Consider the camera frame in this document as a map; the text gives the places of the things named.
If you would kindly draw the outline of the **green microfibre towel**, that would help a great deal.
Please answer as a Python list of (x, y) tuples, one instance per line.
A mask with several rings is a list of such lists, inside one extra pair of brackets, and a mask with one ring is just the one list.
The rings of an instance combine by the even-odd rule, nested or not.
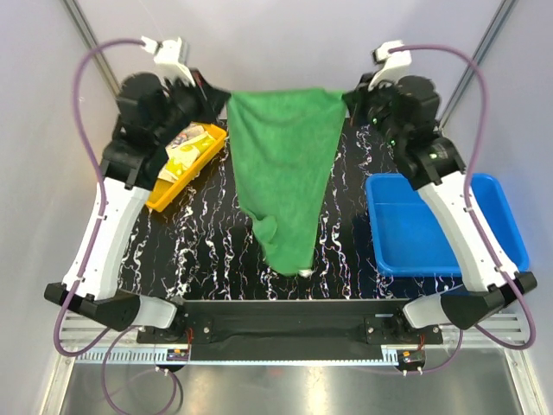
[(307, 271), (346, 116), (342, 93), (234, 92), (226, 109), (238, 204), (264, 261), (284, 276)]

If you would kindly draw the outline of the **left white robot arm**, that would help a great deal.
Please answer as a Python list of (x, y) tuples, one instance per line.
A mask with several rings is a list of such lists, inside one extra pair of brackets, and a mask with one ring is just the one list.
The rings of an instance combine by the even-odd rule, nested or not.
[(168, 161), (167, 145), (193, 122), (215, 123), (229, 97), (196, 68), (189, 80), (160, 80), (153, 73), (124, 80), (84, 238), (66, 276), (46, 286), (47, 301), (116, 331), (155, 327), (167, 342), (186, 334), (187, 322), (175, 304), (120, 290), (119, 267), (137, 216)]

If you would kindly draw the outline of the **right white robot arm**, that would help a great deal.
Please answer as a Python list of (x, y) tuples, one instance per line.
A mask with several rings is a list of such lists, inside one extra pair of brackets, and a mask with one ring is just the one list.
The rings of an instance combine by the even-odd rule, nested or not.
[(413, 342), (431, 325), (470, 329), (536, 289), (533, 273), (508, 258), (466, 186), (465, 163), (435, 119), (440, 96), (431, 80), (365, 73), (343, 99), (352, 125), (370, 125), (388, 141), (397, 171), (435, 216), (461, 269), (460, 287), (405, 304), (392, 321), (399, 341)]

